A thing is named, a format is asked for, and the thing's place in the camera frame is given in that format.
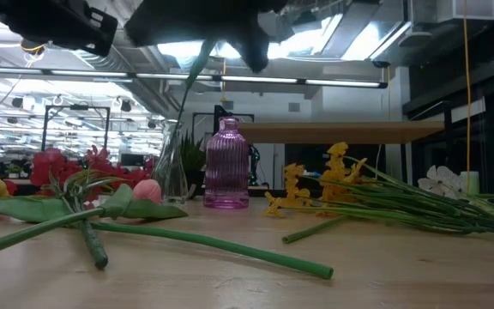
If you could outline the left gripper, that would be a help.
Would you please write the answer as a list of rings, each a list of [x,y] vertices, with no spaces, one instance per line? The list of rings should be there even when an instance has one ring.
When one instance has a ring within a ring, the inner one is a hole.
[[[85,0],[0,0],[0,22],[23,39],[106,57],[117,19]]]

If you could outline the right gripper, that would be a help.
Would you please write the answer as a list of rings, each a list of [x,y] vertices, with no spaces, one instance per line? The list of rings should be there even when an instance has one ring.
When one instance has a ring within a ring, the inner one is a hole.
[[[269,36],[258,15],[280,12],[287,0],[144,0],[124,25],[136,46],[195,39],[238,45],[253,73],[268,66]]]

